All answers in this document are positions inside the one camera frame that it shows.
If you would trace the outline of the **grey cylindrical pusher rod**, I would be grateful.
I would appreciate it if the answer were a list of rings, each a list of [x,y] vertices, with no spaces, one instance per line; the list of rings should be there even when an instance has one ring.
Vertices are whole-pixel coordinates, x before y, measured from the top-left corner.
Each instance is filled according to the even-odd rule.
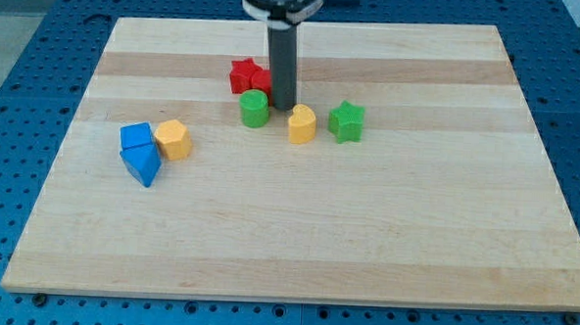
[[[289,111],[297,103],[297,27],[284,30],[269,27],[267,34],[273,106]]]

